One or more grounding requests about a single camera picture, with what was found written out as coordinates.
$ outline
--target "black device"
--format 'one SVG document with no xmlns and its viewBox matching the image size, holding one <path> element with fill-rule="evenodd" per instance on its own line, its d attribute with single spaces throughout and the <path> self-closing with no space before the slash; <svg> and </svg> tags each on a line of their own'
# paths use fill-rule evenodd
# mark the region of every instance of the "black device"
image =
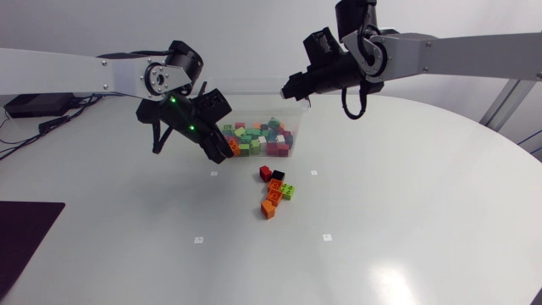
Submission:
<svg viewBox="0 0 542 305">
<path fill-rule="evenodd" d="M 74 98 L 73 93 L 21 94 L 4 108 L 12 118 L 64 115 Z"/>
<path fill-rule="evenodd" d="M 362 33 L 358 45 L 368 62 L 374 58 L 363 46 L 363 38 L 378 35 L 376 0 L 342 0 L 335 5 L 335 15 L 339 38 L 356 30 Z M 365 74 L 359 69 L 357 61 L 350 52 L 345 52 L 335 40 L 328 27 L 312 33 L 303 41 L 310 65 L 306 73 L 291 75 L 282 88 L 283 98 L 294 97 L 297 101 L 308 98 L 313 93 L 325 93 L 342 90 L 342 104 L 346 115 L 351 119 L 359 119 L 365 113 L 367 95 L 380 92 L 384 82 L 372 83 L 365 80 Z M 346 106 L 346 88 L 360 86 L 362 109 L 359 114 L 351 114 Z"/>
<path fill-rule="evenodd" d="M 136 111 L 137 119 L 140 122 L 152 125 L 152 152 L 160 153 L 171 132 L 176 130 L 199 144 L 207 157 L 217 164 L 226 158 L 233 157 L 234 153 L 231 151 L 230 145 L 216 125 L 220 119 L 231 112 L 226 98 L 218 89 L 203 94 L 205 86 L 202 87 L 197 97 L 192 99 L 186 97 L 191 93 L 193 84 L 202 72 L 203 60 L 184 42 L 173 41 L 168 51 L 115 53 L 102 55 L 100 58 L 122 59 L 153 55 L 167 55 L 164 64 L 181 67 L 190 78 L 191 83 L 162 94 L 156 91 L 153 85 L 153 82 L 155 84 L 163 82 L 163 79 L 160 78 L 161 75 L 155 78 L 144 77 L 147 90 L 154 96 L 163 96 L 163 100 L 160 102 L 149 99 L 141 100 Z M 150 64 L 147 67 L 146 76 L 151 75 L 151 71 L 159 66 L 159 63 Z M 168 129 L 163 135 L 160 135 L 161 121 L 168 125 Z"/>
<path fill-rule="evenodd" d="M 61 202 L 0 202 L 0 302 L 64 206 Z"/>
</svg>

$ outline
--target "round table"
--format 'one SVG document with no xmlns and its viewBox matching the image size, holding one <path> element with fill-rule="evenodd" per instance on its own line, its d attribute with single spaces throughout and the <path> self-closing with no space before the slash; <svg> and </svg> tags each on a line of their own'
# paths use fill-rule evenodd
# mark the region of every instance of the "round table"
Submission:
<svg viewBox="0 0 542 305">
<path fill-rule="evenodd" d="M 542 165 L 469 119 L 371 96 L 351 121 L 314 96 L 292 157 L 217 165 L 176 134 L 153 155 L 136 108 L 109 98 L 0 163 L 3 200 L 66 202 L 6 305 L 529 304 L 542 286 Z M 264 164 L 296 187 L 270 220 Z"/>
</svg>

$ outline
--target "green block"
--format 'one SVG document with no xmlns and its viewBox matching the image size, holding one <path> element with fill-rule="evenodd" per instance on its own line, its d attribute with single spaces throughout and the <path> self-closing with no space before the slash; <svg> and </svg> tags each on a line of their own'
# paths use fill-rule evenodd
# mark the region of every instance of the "green block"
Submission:
<svg viewBox="0 0 542 305">
<path fill-rule="evenodd" d="M 291 200 L 291 198 L 294 196 L 294 192 L 296 192 L 296 188 L 291 185 L 283 184 L 280 187 L 280 192 L 282 193 L 282 197 L 286 200 Z"/>
<path fill-rule="evenodd" d="M 260 141 L 252 140 L 251 141 L 251 147 L 260 147 Z"/>
<path fill-rule="evenodd" d="M 258 140 L 251 141 L 251 154 L 252 155 L 260 154 L 260 141 Z"/>
<path fill-rule="evenodd" d="M 260 147 L 251 147 L 251 155 L 259 155 L 260 154 Z"/>
<path fill-rule="evenodd" d="M 231 136 L 234 134 L 234 126 L 233 125 L 224 125 L 224 128 L 222 129 L 222 133 Z"/>
<path fill-rule="evenodd" d="M 252 137 L 249 135 L 241 137 L 241 144 L 250 144 L 251 141 L 252 141 Z"/>
<path fill-rule="evenodd" d="M 268 122 L 268 126 L 271 129 L 277 129 L 279 128 L 279 125 L 280 125 L 280 121 L 276 118 L 271 118 Z"/>
<path fill-rule="evenodd" d="M 240 127 L 234 131 L 235 136 L 242 137 L 246 133 L 246 130 L 243 127 Z"/>
<path fill-rule="evenodd" d="M 249 144 L 240 144 L 239 149 L 241 150 L 242 157 L 250 155 L 251 146 Z"/>
</svg>

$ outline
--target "toy block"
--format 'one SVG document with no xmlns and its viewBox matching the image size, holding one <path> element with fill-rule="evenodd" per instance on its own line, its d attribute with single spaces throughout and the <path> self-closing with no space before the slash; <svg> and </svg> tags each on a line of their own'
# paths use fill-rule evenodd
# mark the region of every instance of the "toy block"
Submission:
<svg viewBox="0 0 542 305">
<path fill-rule="evenodd" d="M 280 191 L 281 186 L 282 186 L 282 181 L 273 179 L 273 174 L 271 174 L 271 180 L 269 181 L 269 184 L 268 184 L 268 191 L 271 191 L 271 190 Z"/>
<path fill-rule="evenodd" d="M 251 146 L 249 144 L 240 144 L 239 149 L 241 150 L 240 156 L 246 157 L 250 155 Z"/>
<path fill-rule="evenodd" d="M 262 135 L 262 132 L 260 130 L 257 130 L 255 128 L 250 128 L 246 130 L 246 134 L 251 136 L 253 140 L 256 140 L 259 136 Z"/>
<path fill-rule="evenodd" d="M 241 137 L 241 144 L 250 144 L 252 141 L 252 137 L 249 135 L 244 135 Z"/>
<path fill-rule="evenodd" d="M 260 142 L 258 140 L 251 141 L 251 154 L 253 155 L 260 154 Z"/>
<path fill-rule="evenodd" d="M 281 171 L 274 170 L 273 174 L 271 175 L 271 180 L 275 179 L 275 180 L 278 180 L 278 181 L 284 181 L 285 180 L 285 175 L 286 174 L 281 172 Z"/>
<path fill-rule="evenodd" d="M 236 141 L 230 141 L 229 143 L 231 151 L 234 152 L 234 157 L 238 157 L 241 155 L 241 149 L 239 148 L 239 145 L 237 145 Z"/>
<path fill-rule="evenodd" d="M 260 130 L 256 130 L 254 131 L 254 133 L 252 134 L 252 139 L 256 140 L 257 138 L 259 138 L 260 136 L 262 136 L 262 132 Z"/>
<path fill-rule="evenodd" d="M 271 219 L 274 217 L 275 206 L 269 200 L 264 200 L 261 204 L 260 209 L 265 219 Z"/>
<path fill-rule="evenodd" d="M 277 148 L 279 149 L 279 157 L 288 157 L 288 153 L 290 152 L 288 144 L 279 144 Z"/>
<path fill-rule="evenodd" d="M 282 199 L 282 193 L 279 190 L 269 190 L 267 199 L 275 206 L 278 207 L 280 200 Z"/>
<path fill-rule="evenodd" d="M 237 129 L 235 129 L 234 131 L 234 135 L 237 136 L 237 137 L 242 137 L 246 134 L 246 130 L 244 127 L 239 127 Z"/>
<path fill-rule="evenodd" d="M 265 140 L 265 136 L 259 136 L 257 141 L 260 143 L 260 149 L 262 149 L 262 151 L 268 150 L 268 141 Z"/>
<path fill-rule="evenodd" d="M 288 148 L 291 149 L 294 146 L 294 136 L 288 135 L 285 136 L 286 145 L 288 145 Z"/>
<path fill-rule="evenodd" d="M 269 156 L 279 155 L 279 148 L 277 147 L 277 143 L 268 143 L 268 155 Z"/>
<path fill-rule="evenodd" d="M 271 118 L 271 119 L 269 120 L 269 122 L 268 122 L 268 127 L 269 127 L 270 129 L 276 130 L 277 128 L 279 128 L 279 126 L 280 126 L 280 121 L 277 120 L 276 118 Z"/>
<path fill-rule="evenodd" d="M 264 165 L 260 168 L 260 177 L 262 177 L 263 182 L 269 182 L 272 174 L 273 172 L 269 167 Z"/>
<path fill-rule="evenodd" d="M 282 136 L 282 135 L 278 135 L 278 136 L 277 136 L 277 144 L 279 144 L 279 145 L 280 145 L 280 144 L 286 144 L 286 139 L 285 139 L 285 137 Z"/>
<path fill-rule="evenodd" d="M 222 129 L 222 133 L 227 136 L 231 136 L 234 134 L 234 127 L 232 125 L 224 125 L 224 128 Z"/>
<path fill-rule="evenodd" d="M 282 193 L 282 197 L 286 200 L 291 200 L 291 198 L 294 196 L 294 192 L 296 192 L 296 188 L 291 185 L 283 184 L 280 187 L 280 192 Z"/>
</svg>

